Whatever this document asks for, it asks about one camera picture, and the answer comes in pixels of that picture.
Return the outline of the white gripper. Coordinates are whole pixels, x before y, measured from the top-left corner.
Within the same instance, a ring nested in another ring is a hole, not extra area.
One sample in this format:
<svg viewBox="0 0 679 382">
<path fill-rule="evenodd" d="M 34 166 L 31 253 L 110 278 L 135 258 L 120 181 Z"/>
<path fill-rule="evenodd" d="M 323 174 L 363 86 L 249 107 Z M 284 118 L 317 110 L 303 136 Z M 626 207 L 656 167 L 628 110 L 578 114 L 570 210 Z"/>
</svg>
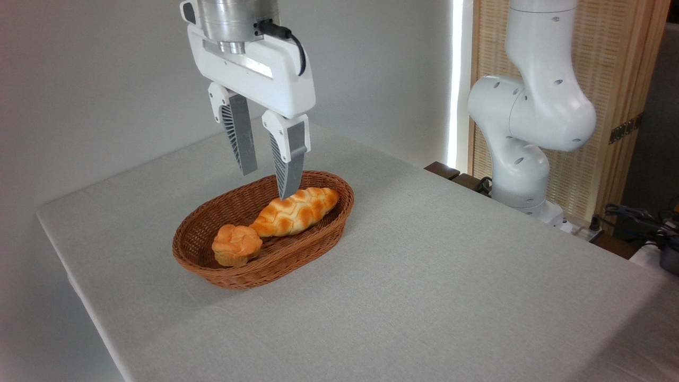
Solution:
<svg viewBox="0 0 679 382">
<path fill-rule="evenodd" d="M 257 170 L 247 99 L 270 109 L 262 121 L 269 131 L 279 198 L 289 198 L 299 189 L 304 155 L 310 151 L 305 113 L 316 104 L 310 63 L 299 75 L 299 48 L 289 40 L 264 36 L 245 43 L 244 54 L 231 54 L 196 25 L 189 24 L 187 32 L 199 72 L 213 81 L 208 93 L 214 119 L 225 128 L 243 176 Z"/>
</svg>

